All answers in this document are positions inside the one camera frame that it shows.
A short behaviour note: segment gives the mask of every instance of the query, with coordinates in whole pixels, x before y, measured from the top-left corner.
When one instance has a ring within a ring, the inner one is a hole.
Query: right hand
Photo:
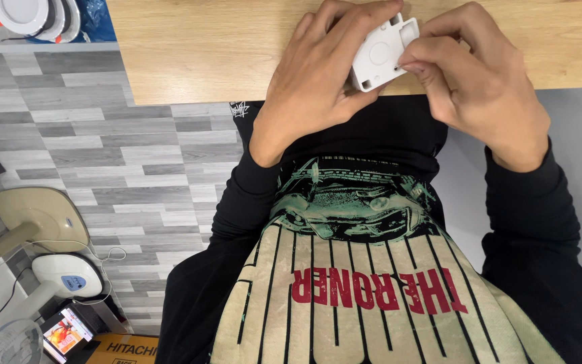
[[[460,38],[470,52],[458,44]],[[525,73],[522,52],[480,4],[426,22],[399,64],[424,86],[432,117],[486,143],[497,164],[514,172],[541,165],[549,115]],[[443,71],[458,89],[450,90]]]

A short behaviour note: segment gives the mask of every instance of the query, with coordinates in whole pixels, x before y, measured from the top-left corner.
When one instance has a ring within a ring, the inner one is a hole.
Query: black wire
[[[4,310],[4,308],[6,308],[6,306],[8,306],[8,303],[10,302],[10,300],[12,300],[12,297],[15,295],[15,286],[17,285],[17,281],[20,280],[21,273],[24,273],[24,271],[26,269],[30,269],[30,267],[26,267],[24,269],[21,269],[20,274],[18,274],[17,278],[15,278],[15,282],[12,284],[12,294],[10,294],[10,298],[8,299],[8,301],[6,301],[6,303],[4,303],[4,307],[1,308],[0,313]]]

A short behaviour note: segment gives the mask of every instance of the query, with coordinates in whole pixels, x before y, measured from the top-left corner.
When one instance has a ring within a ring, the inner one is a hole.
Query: wooden desk
[[[406,0],[423,21],[465,0]],[[480,0],[524,52],[537,89],[582,87],[582,0]],[[107,0],[134,99],[263,100],[303,13],[321,0]],[[423,93],[412,75],[385,95]]]

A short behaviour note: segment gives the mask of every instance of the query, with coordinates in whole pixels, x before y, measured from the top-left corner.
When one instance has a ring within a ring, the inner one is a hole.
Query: black long sleeve shirt
[[[280,166],[244,153],[208,249],[168,277],[157,363],[286,362],[305,352],[316,362],[582,363],[567,178],[551,147],[524,174],[486,156],[493,232],[477,275],[428,184],[346,158],[311,160],[280,180]]]

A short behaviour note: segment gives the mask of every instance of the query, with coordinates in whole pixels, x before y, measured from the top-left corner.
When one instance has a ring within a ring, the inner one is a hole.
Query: left hand
[[[361,5],[325,0],[315,15],[304,15],[254,122],[249,150],[258,165],[279,163],[296,139],[342,124],[376,101],[384,86],[367,93],[343,87],[365,37],[402,8],[403,0]]]

